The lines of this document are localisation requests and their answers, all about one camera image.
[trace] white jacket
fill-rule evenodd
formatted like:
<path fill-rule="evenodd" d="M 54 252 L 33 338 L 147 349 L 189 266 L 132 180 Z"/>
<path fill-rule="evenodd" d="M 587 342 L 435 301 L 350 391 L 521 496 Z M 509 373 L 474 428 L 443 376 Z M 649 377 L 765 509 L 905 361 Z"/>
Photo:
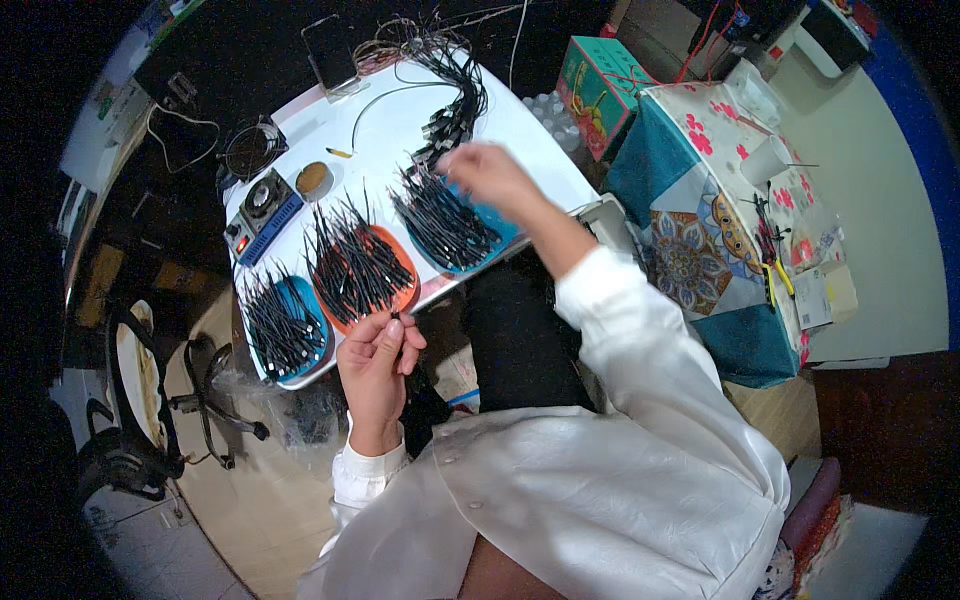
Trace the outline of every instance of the white jacket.
<path fill-rule="evenodd" d="M 681 309 L 600 248 L 557 284 L 612 407 L 485 413 L 434 427 L 410 463 L 349 445 L 339 526 L 298 597 L 456 597 L 479 532 L 578 598 L 753 595 L 790 488 L 780 454 L 724 397 Z"/>

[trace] white wire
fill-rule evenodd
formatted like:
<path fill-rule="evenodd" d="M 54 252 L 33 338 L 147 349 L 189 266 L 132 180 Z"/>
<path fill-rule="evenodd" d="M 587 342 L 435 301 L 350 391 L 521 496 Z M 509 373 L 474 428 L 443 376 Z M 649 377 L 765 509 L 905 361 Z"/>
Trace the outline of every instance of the white wire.
<path fill-rule="evenodd" d="M 507 87 L 514 91 L 514 57 L 516 56 L 516 45 L 520 42 L 520 32 L 523 31 L 523 19 L 527 15 L 527 4 L 530 0 L 523 0 L 523 12 L 520 13 L 520 26 L 516 28 L 516 37 L 514 38 L 514 51 L 510 53 L 510 78 L 507 81 Z"/>
<path fill-rule="evenodd" d="M 179 118 L 181 118 L 181 119 L 183 119 L 184 121 L 187 121 L 187 122 L 189 122 L 189 123 L 196 123 L 197 125 L 212 125 L 213 127 L 217 128 L 217 139 L 213 140 L 213 144 L 210 146 L 210 148 L 209 148 L 206 152 L 204 152 L 204 153 L 201 154 L 200 156 L 197 156 L 196 158 L 194 158 L 194 159 L 191 160 L 190 162 L 188 162 L 188 163 L 186 163 L 185 165 L 183 165 L 181 168 L 179 168 L 179 169 L 177 169 L 176 171 L 174 171 L 173 169 L 170 168 L 170 158 L 167 157 L 167 145 L 163 143 L 163 140 L 160 139 L 160 136 L 159 136 L 159 135 L 157 135 L 156 133 L 154 133 L 154 130 L 150 129 L 150 120 L 151 120 L 152 118 L 154 118 L 154 110 L 157 110 L 158 108 L 159 108 L 160 110 L 162 110 L 163 112 L 166 112 L 167 114 L 176 115 L 176 116 L 178 116 Z M 168 110 L 168 109 L 162 107 L 160 104 L 156 104 L 156 103 L 154 103 L 154 105 L 153 105 L 152 107 L 150 107 L 150 114 L 147 115 L 147 131 L 150 133 L 150 135 L 152 135 L 153 137 L 156 138 L 156 141 L 160 142 L 160 147 L 163 149 L 163 162 L 166 163 L 166 165 L 167 165 L 167 171 L 169 171 L 171 175 L 175 175 L 176 173 L 179 173 L 180 171 L 182 171 L 183 169 L 187 168 L 187 167 L 190 166 L 191 164 L 197 162 L 198 160 L 202 160 L 206 155 L 208 155 L 208 154 L 210 154 L 211 152 L 213 152 L 213 149 L 217 147 L 217 140 L 220 139 L 220 126 L 217 125 L 216 123 L 214 123 L 213 121 L 204 121 L 204 120 L 198 120 L 198 119 L 191 119 L 190 117 L 188 117 L 188 116 L 186 116 L 186 115 L 184 115 L 184 114 L 180 114 L 179 112 L 174 112 L 174 111 L 172 111 L 172 110 Z"/>

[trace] chair wheel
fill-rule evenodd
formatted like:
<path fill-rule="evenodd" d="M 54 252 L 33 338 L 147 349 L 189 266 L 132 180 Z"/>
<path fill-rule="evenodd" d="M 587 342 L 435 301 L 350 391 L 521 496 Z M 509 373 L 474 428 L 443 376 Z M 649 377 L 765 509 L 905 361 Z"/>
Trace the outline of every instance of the chair wheel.
<path fill-rule="evenodd" d="M 266 425 L 257 421 L 253 424 L 253 434 L 260 442 L 263 442 L 270 437 L 270 430 L 267 429 Z"/>

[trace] fingernail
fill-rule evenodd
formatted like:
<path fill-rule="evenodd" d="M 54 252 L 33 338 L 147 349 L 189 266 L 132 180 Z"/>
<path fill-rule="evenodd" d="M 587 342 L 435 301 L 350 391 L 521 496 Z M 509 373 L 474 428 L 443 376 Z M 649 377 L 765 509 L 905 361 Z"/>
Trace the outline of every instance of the fingernail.
<path fill-rule="evenodd" d="M 391 340 L 399 340 L 403 337 L 403 323 L 399 319 L 393 319 L 387 324 L 387 337 Z"/>

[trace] white table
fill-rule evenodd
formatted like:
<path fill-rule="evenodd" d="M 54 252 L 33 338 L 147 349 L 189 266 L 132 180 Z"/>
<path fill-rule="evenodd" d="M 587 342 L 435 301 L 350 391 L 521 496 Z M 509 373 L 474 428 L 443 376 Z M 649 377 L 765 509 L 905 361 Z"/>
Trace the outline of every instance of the white table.
<path fill-rule="evenodd" d="M 486 114 L 477 121 L 474 139 L 492 141 L 506 147 L 527 170 L 544 195 L 564 211 L 569 212 L 599 200 L 597 193 L 550 133 L 513 92 L 490 71 L 482 71 L 489 105 Z M 421 286 L 417 308 L 420 308 L 451 291 L 466 277 L 438 273 L 420 255 L 411 243 L 406 228 L 394 213 L 385 191 L 387 187 L 401 189 L 398 169 L 409 166 L 409 155 L 425 143 L 420 128 L 426 125 L 431 114 L 456 98 L 456 88 L 431 86 L 386 96 L 363 115 L 357 131 L 355 155 L 352 158 L 332 156 L 325 150 L 330 147 L 350 152 L 351 133 L 360 111 L 370 100 L 383 92 L 406 85 L 396 76 L 408 82 L 439 80 L 419 65 L 403 62 L 396 66 L 396 75 L 391 67 L 365 77 L 360 91 L 354 95 L 332 103 L 327 98 L 322 98 L 309 104 L 281 124 L 290 150 L 277 158 L 272 167 L 291 188 L 296 189 L 294 183 L 300 169 L 317 160 L 326 163 L 334 183 L 330 192 L 320 200 L 320 206 L 336 205 L 345 197 L 344 192 L 348 192 L 354 204 L 362 211 L 363 179 L 366 179 L 373 222 L 390 231 L 417 268 Z M 268 171 L 269 169 L 264 170 L 250 183 L 237 182 L 226 192 L 227 221 L 237 213 L 253 183 Z M 264 269 L 272 269 L 274 260 L 277 260 L 292 275 L 302 276 L 310 281 L 302 254 L 304 228 L 312 230 L 312 227 L 311 209 L 306 205 L 287 223 L 252 270 L 262 272 Z M 252 270 L 238 267 L 235 272 L 236 281 L 249 276 Z M 331 331 L 335 332 L 334 343 L 339 345 L 344 336 L 333 327 Z M 257 373 L 261 378 L 266 378 L 256 352 L 252 350 L 251 354 Z M 289 390 L 300 389 L 335 364 L 334 356 L 321 368 L 279 385 Z"/>

